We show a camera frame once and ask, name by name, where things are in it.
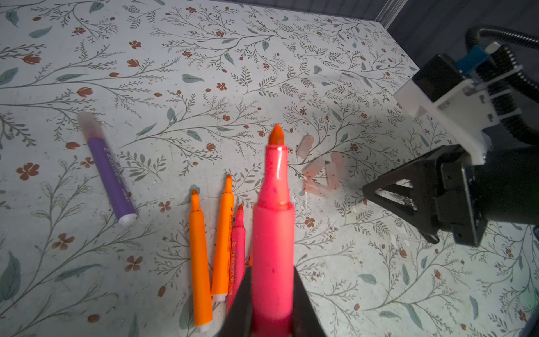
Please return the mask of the translucent pink pen cap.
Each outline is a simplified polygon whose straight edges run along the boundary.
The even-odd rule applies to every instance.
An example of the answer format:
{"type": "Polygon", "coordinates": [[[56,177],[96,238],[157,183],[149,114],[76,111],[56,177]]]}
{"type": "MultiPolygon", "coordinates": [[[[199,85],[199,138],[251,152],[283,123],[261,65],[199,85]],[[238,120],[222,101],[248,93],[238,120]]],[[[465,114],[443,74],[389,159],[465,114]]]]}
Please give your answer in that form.
{"type": "Polygon", "coordinates": [[[309,134],[304,136],[297,148],[297,151],[296,151],[297,157],[302,160],[305,160],[308,154],[310,153],[313,147],[313,144],[314,144],[314,136],[309,135],[309,134]]]}

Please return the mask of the purple highlighter pen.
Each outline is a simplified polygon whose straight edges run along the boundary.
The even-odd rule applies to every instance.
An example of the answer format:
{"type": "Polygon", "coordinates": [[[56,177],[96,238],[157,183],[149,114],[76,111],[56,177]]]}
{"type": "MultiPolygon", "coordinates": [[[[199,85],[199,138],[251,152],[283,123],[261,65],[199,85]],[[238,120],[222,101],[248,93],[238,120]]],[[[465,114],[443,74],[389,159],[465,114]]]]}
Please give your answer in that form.
{"type": "Polygon", "coordinates": [[[116,169],[115,158],[105,140],[97,118],[89,112],[80,112],[77,121],[91,151],[112,210],[122,226],[134,225],[138,215],[131,202],[121,175],[116,169]]]}

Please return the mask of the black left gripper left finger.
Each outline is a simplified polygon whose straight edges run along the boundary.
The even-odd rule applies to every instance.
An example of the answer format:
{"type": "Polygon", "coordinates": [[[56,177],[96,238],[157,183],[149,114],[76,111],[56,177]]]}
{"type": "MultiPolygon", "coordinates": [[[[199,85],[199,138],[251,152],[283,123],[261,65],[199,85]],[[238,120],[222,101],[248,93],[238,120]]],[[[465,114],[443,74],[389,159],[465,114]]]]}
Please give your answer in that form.
{"type": "Polygon", "coordinates": [[[227,317],[216,334],[217,337],[250,337],[253,318],[251,303],[251,270],[248,267],[244,273],[240,287],[227,317]]]}

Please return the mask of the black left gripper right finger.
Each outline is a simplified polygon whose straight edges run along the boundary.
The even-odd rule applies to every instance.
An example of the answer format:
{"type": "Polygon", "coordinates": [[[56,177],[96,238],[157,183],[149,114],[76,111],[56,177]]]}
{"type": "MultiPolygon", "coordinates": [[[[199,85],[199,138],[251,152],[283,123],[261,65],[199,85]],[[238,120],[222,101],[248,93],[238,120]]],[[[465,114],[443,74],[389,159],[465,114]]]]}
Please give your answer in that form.
{"type": "Polygon", "coordinates": [[[300,275],[294,269],[292,336],[326,337],[300,275]]]}

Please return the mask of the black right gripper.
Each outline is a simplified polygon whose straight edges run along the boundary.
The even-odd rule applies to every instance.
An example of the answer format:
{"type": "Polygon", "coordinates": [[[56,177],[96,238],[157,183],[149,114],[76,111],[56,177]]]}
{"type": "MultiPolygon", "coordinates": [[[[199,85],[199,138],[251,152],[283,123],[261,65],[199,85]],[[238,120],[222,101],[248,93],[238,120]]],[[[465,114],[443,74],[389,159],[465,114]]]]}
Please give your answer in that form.
{"type": "Polygon", "coordinates": [[[424,237],[436,237],[443,223],[456,244],[478,247],[488,222],[538,225],[538,148],[492,151],[474,166],[461,146],[444,145],[367,183],[362,192],[424,237]]]}

